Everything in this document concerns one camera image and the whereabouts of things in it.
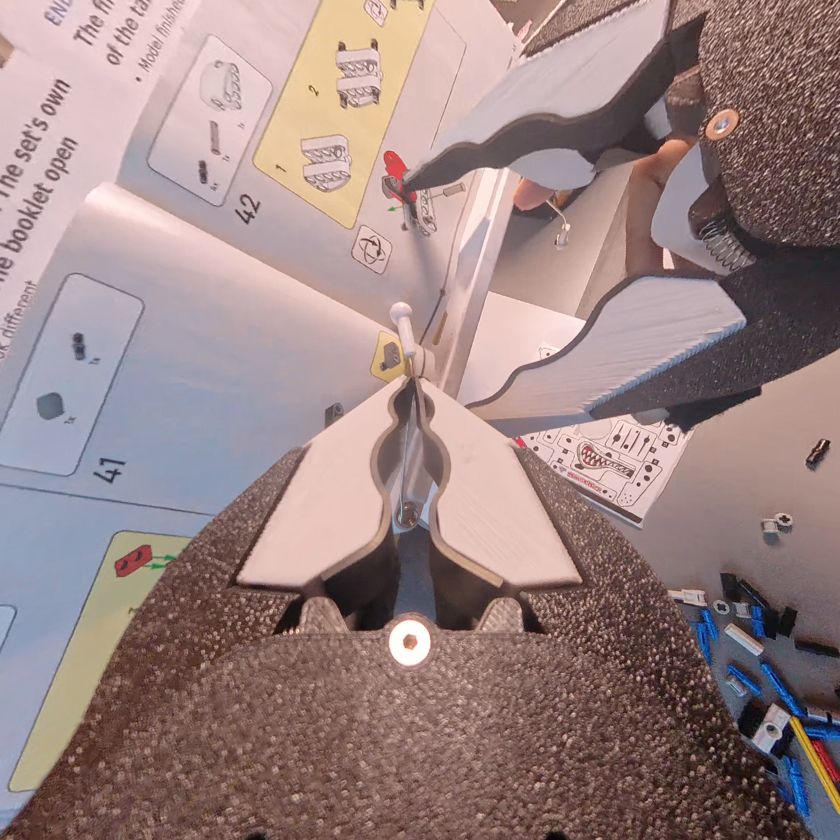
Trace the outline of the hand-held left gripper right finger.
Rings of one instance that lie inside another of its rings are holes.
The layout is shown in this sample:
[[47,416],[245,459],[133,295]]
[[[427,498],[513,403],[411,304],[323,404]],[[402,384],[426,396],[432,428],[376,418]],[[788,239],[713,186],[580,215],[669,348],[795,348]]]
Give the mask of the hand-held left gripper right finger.
[[474,628],[498,597],[581,585],[575,555],[522,464],[519,447],[436,386],[416,382],[437,623]]

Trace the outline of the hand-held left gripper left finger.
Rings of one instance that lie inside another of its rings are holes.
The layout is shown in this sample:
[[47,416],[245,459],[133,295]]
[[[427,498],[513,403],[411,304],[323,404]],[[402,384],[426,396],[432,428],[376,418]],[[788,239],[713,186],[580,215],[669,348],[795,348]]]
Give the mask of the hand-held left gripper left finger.
[[392,619],[400,564],[387,486],[402,463],[414,394],[400,376],[309,442],[239,585],[325,595],[357,629]]

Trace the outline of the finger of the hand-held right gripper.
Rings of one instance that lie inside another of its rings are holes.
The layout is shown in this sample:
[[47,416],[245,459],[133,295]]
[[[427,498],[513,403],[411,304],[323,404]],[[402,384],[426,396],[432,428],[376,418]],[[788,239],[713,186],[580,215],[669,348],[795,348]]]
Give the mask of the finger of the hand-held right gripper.
[[665,105],[697,63],[707,2],[569,2],[404,176],[408,192],[511,169],[550,192],[653,152],[693,118]]
[[467,407],[487,422],[582,417],[746,325],[716,280],[630,279],[558,353],[518,367],[499,391]]

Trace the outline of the instruction booklet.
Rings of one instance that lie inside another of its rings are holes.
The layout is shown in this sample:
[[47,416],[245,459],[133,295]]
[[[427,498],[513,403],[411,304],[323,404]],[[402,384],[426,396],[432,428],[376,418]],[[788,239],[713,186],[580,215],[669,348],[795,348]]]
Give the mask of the instruction booklet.
[[476,173],[385,194],[509,68],[489,2],[201,2],[2,364],[2,824],[142,599],[289,449],[393,378]]

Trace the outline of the white book stand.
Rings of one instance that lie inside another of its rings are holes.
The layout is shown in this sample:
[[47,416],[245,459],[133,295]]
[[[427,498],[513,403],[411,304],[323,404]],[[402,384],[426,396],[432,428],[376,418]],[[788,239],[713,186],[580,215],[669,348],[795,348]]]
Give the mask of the white book stand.
[[413,305],[414,369],[462,405],[498,391],[542,347],[562,349],[583,321],[491,290],[520,178],[508,170],[476,174],[458,223],[435,315]]

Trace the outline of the grey desk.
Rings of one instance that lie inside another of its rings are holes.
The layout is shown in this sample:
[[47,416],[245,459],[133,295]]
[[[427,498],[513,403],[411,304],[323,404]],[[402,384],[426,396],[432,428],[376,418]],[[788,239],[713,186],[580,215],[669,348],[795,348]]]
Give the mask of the grey desk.
[[[598,177],[563,222],[511,216],[491,290],[577,319],[624,274],[628,165]],[[824,461],[805,466],[820,438]],[[789,532],[763,535],[761,520],[792,515]],[[762,395],[694,430],[668,484],[637,528],[606,511],[669,589],[721,595],[720,572],[746,579],[776,610],[798,613],[793,636],[839,643],[838,354],[772,382]],[[769,644],[771,660],[802,700],[838,707],[838,659]]]

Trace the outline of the printed paper sheet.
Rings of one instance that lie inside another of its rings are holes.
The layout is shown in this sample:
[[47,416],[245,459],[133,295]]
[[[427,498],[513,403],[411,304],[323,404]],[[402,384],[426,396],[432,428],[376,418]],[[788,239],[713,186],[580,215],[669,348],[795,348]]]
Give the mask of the printed paper sheet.
[[642,528],[692,432],[624,415],[515,437],[600,508]]

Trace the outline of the pile of small brick pieces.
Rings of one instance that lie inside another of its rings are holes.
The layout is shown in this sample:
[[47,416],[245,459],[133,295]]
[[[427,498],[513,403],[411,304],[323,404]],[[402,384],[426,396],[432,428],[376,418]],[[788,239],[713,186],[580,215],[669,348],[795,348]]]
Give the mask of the pile of small brick pieces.
[[776,610],[741,576],[722,572],[720,580],[719,598],[685,587],[668,595],[694,630],[709,667],[720,668],[723,689],[741,703],[735,719],[742,738],[759,752],[782,798],[808,822],[812,817],[808,782],[823,786],[795,739],[790,720],[799,719],[839,792],[838,708],[800,699],[772,662],[769,643],[784,638],[793,641],[800,653],[829,658],[838,658],[838,648],[794,637],[796,610]]

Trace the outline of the yellow brick axle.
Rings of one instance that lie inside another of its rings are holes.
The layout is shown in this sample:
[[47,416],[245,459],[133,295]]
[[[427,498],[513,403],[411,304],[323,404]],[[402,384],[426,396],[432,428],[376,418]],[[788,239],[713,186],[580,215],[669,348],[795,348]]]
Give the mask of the yellow brick axle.
[[839,813],[839,792],[837,785],[831,778],[825,763],[815,749],[814,743],[805,734],[805,730],[797,717],[792,717],[790,720],[790,727],[794,733],[795,739],[798,741],[806,758],[811,764],[817,778],[822,784],[824,791],[830,802],[833,805],[836,813]]

